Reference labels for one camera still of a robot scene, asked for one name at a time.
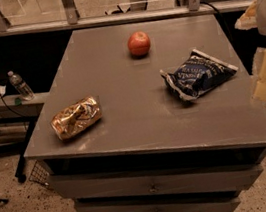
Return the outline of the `blue chip bag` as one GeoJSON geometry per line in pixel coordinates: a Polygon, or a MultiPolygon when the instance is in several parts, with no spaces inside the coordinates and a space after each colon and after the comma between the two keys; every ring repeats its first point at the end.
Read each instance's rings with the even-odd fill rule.
{"type": "Polygon", "coordinates": [[[238,71],[237,66],[197,49],[193,49],[189,56],[174,73],[160,71],[167,88],[183,102],[201,97],[238,71]]]}

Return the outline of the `crushed orange can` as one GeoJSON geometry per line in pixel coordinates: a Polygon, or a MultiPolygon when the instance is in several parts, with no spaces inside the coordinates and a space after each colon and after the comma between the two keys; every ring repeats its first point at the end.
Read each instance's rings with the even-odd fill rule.
{"type": "Polygon", "coordinates": [[[93,96],[87,96],[59,111],[51,121],[51,127],[60,140],[72,139],[102,118],[101,106],[93,96]]]}

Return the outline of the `red apple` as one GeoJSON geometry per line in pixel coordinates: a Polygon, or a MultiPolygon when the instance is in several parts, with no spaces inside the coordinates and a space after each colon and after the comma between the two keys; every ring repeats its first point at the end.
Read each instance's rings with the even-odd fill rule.
{"type": "Polygon", "coordinates": [[[143,31],[136,31],[136,33],[131,34],[127,43],[130,53],[137,57],[146,55],[151,48],[150,38],[143,31]]]}

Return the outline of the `grey drawer cabinet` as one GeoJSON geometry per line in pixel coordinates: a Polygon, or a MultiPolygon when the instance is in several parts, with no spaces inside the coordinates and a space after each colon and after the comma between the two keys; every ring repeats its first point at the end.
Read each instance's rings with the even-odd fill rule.
{"type": "Polygon", "coordinates": [[[174,72],[193,49],[239,63],[213,16],[142,25],[148,56],[131,57],[134,25],[72,33],[27,146],[48,182],[78,212],[233,212],[262,173],[266,105],[251,97],[246,70],[190,104],[160,71],[174,72]],[[60,140],[52,118],[94,96],[102,118],[60,140]]]}

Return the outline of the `clear plastic water bottle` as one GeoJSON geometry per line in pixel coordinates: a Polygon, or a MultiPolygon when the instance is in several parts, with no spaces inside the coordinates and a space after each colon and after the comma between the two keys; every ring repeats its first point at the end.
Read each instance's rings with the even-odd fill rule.
{"type": "Polygon", "coordinates": [[[28,86],[28,84],[23,80],[22,76],[19,74],[9,71],[8,72],[9,77],[9,83],[14,86],[15,89],[17,89],[18,93],[22,95],[22,98],[27,100],[32,100],[34,97],[34,93],[31,90],[31,88],[28,86]]]}

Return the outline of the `low grey side bench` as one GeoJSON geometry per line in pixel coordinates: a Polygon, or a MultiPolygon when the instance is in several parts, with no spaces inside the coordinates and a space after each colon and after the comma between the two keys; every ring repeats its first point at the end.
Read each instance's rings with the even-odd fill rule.
{"type": "Polygon", "coordinates": [[[0,145],[0,155],[19,152],[19,163],[15,171],[19,183],[26,181],[26,175],[23,173],[26,161],[24,153],[48,95],[48,92],[38,93],[32,100],[23,100],[18,95],[8,95],[0,99],[0,124],[28,124],[23,142],[0,145]]]}

